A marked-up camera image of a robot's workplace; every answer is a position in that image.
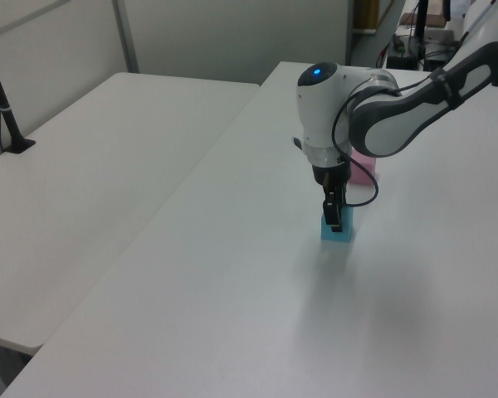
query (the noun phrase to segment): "blue block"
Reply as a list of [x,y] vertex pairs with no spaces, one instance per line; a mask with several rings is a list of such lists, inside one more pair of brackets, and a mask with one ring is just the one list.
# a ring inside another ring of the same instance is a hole
[[333,232],[331,226],[327,226],[325,215],[321,217],[321,240],[330,240],[333,242],[349,243],[352,237],[352,216],[354,209],[352,207],[343,207],[341,209],[341,221],[343,222],[342,232]]

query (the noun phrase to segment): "white table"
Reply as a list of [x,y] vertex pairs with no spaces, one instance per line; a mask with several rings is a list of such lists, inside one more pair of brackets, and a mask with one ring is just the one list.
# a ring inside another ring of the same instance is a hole
[[114,75],[0,156],[0,345],[36,352],[257,88]]
[[291,144],[306,67],[279,65],[4,398],[498,397],[498,89],[378,162],[344,245]]

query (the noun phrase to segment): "pink block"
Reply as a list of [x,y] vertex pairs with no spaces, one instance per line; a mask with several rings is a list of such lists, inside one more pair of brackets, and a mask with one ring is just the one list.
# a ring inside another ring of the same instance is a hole
[[[352,152],[352,158],[374,175],[374,171],[376,168],[376,158],[370,158],[369,156],[362,155],[355,150],[353,150]],[[352,177],[349,179],[350,183],[359,185],[373,185],[373,182],[367,176],[367,174],[360,170],[354,163],[350,165],[350,168],[352,171]]]

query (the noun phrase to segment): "robotic arm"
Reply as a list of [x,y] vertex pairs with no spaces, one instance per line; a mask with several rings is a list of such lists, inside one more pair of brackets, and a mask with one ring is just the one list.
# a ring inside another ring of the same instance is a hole
[[[498,77],[498,0],[491,2],[463,40],[444,69],[432,72],[405,94],[385,70],[325,62],[300,76],[297,105],[304,142],[297,146],[325,190],[325,220],[334,232],[341,231],[341,209],[347,206],[352,146],[370,157],[394,155]],[[334,126],[342,107],[346,112]]]

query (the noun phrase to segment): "black microphone stand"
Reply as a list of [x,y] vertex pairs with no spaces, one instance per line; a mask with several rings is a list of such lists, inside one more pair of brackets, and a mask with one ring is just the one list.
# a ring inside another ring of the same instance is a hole
[[20,134],[20,130],[17,126],[17,121],[13,116],[11,106],[7,100],[5,91],[3,90],[2,83],[0,82],[0,113],[6,122],[7,129],[11,134],[11,146],[4,149],[4,152],[11,153],[22,153],[26,149],[30,148],[35,144],[35,141],[31,139],[26,139]]

